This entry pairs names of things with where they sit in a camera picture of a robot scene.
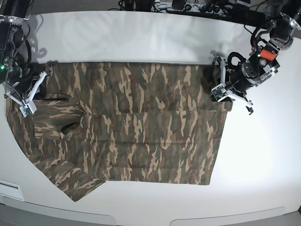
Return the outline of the camouflage T-shirt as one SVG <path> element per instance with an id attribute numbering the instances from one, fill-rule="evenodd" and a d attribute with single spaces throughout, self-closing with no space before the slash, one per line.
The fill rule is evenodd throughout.
<path id="1" fill-rule="evenodd" d="M 78 201 L 106 181 L 210 184 L 229 102 L 213 102 L 219 67 L 47 64 L 24 117 L 6 117 L 26 158 Z"/>

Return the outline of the grey power strip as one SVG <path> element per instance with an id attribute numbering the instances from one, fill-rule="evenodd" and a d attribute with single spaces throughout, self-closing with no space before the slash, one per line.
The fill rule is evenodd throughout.
<path id="1" fill-rule="evenodd" d="M 219 16 L 223 15 L 224 12 L 218 3 L 214 3 L 212 0 L 205 1 L 201 4 L 196 3 L 186 3 L 183 9 L 174 9 L 172 7 L 167 7 L 165 10 L 167 13 L 181 14 L 181 15 L 196 15 L 196 14 L 204 14 L 209 16 Z"/>

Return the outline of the white label plate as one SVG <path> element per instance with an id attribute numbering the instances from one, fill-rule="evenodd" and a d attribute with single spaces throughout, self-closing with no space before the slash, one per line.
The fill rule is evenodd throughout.
<path id="1" fill-rule="evenodd" d="M 24 197 L 21 188 L 17 184 L 10 182 L 0 181 L 0 194 L 4 197 L 15 199 L 24 202 Z"/>

